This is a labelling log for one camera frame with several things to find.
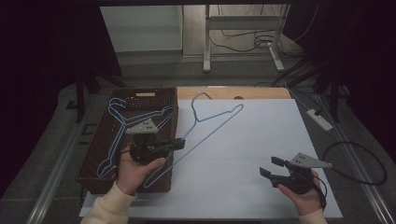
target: wall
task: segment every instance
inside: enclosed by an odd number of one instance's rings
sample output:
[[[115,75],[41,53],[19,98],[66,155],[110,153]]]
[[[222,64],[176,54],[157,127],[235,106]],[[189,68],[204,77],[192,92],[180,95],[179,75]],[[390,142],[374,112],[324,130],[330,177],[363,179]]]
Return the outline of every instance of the wall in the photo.
[[[114,50],[182,49],[181,6],[101,7]]]

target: sleeve cuff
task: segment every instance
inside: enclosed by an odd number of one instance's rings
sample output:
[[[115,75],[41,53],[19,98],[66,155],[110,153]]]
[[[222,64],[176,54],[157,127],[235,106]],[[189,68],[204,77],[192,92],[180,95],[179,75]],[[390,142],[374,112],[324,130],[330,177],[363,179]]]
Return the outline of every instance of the sleeve cuff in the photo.
[[[116,181],[113,183],[113,187],[110,191],[101,198],[100,204],[109,212],[113,214],[126,214],[129,206],[136,197],[124,194],[116,185]]]
[[[324,224],[327,223],[323,216],[323,210],[320,208],[318,211],[310,213],[305,216],[299,216],[302,224]]]

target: power strip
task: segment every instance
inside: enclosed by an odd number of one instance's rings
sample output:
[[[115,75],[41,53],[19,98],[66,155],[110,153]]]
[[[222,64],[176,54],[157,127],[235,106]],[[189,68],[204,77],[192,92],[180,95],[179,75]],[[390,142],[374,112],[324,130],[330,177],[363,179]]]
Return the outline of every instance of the power strip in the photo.
[[[321,115],[315,115],[315,112],[316,111],[314,109],[310,109],[306,111],[306,114],[308,114],[309,117],[311,117],[311,119],[313,119],[325,132],[331,130],[332,125],[327,122],[327,120],[324,119]]]

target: hand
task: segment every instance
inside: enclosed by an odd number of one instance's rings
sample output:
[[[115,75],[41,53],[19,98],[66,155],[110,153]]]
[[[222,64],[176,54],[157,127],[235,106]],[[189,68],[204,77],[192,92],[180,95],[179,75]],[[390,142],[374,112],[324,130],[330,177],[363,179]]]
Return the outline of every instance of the hand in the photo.
[[[312,175],[315,176],[314,183],[320,188],[319,180],[316,178],[318,173],[312,170]],[[277,188],[293,201],[300,216],[316,212],[321,208],[320,197],[314,189],[305,194],[296,194],[283,185],[278,185]]]
[[[129,146],[121,152],[128,151]],[[137,188],[145,180],[146,175],[165,163],[165,158],[159,158],[147,165],[134,161],[129,152],[121,153],[119,166],[119,179],[116,184],[119,189],[128,195],[135,194]]]

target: brown woven basket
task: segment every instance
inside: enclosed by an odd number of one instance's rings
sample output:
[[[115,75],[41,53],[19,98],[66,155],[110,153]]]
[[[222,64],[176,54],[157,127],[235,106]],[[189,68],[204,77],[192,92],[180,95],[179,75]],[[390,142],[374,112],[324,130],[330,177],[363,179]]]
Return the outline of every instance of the brown woven basket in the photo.
[[[161,116],[151,118],[153,122],[158,125],[170,113],[172,118],[160,129],[158,137],[162,139],[175,139],[177,130],[177,88],[122,88],[115,89],[110,95],[111,98],[120,98],[127,102],[126,108],[119,110],[125,118],[131,118],[138,115],[146,114],[152,111],[162,110],[168,105],[173,108],[169,109]],[[111,148],[111,144],[118,131],[120,130],[120,123],[107,111],[107,108],[97,126],[88,148],[87,155],[80,167],[76,181],[80,183],[85,189],[92,194],[107,193],[113,182],[116,180],[112,177],[117,174],[114,170],[106,177],[100,178],[96,175],[96,170],[101,161],[107,157],[107,152]],[[125,135],[125,138],[120,142],[120,148],[124,148],[131,142],[132,136]],[[173,163],[171,157],[162,168],[162,171],[167,169]],[[148,189],[139,187],[138,192],[166,192],[171,189],[172,170],[168,171],[155,184]]]

